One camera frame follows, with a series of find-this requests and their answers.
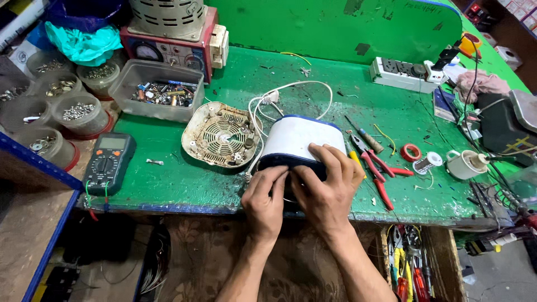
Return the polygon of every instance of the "yellow screwdriver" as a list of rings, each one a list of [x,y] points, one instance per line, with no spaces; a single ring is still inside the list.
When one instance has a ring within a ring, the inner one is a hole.
[[[347,146],[347,149],[349,150],[349,157],[354,159],[360,165],[360,167],[363,169],[362,163],[358,159],[358,155],[356,154],[356,151],[354,151],[354,149],[352,149],[351,144],[348,141],[345,140],[345,145]]]

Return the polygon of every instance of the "blue plastic bag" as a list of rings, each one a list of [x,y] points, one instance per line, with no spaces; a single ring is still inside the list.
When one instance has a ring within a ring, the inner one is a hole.
[[[78,65],[99,66],[112,57],[114,49],[123,47],[119,31],[113,25],[103,27],[95,33],[66,30],[49,21],[45,23],[45,28],[52,44]]]
[[[95,32],[110,24],[125,0],[57,0],[45,11],[45,21],[56,26]]]

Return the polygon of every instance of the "patterned fabric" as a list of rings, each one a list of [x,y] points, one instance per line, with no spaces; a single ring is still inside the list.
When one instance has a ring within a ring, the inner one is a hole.
[[[245,220],[169,216],[171,258],[159,301],[214,301],[233,270],[248,233]],[[364,248],[380,226],[354,225]],[[337,264],[324,241],[304,220],[284,220],[268,257],[258,301],[347,301]]]

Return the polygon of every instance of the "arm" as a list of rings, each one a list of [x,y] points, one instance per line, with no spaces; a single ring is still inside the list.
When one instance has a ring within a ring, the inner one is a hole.
[[[309,151],[326,165],[326,181],[321,182],[310,168],[298,166],[291,173],[291,188],[336,259],[349,301],[397,301],[349,222],[352,198],[364,179],[364,170],[329,145],[312,143]]]
[[[257,301],[261,274],[283,221],[287,169],[286,166],[279,166],[258,171],[244,192],[241,204],[251,232],[216,302]]]

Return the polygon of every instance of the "hand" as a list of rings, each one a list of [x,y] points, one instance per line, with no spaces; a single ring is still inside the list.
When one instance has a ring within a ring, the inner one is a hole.
[[[306,218],[328,242],[349,229],[352,198],[365,173],[337,148],[311,143],[308,150],[326,165],[326,181],[321,182],[310,168],[297,166],[291,172],[291,189]]]
[[[257,171],[241,198],[241,204],[252,228],[250,236],[256,242],[275,242],[280,234],[284,211],[287,166]]]

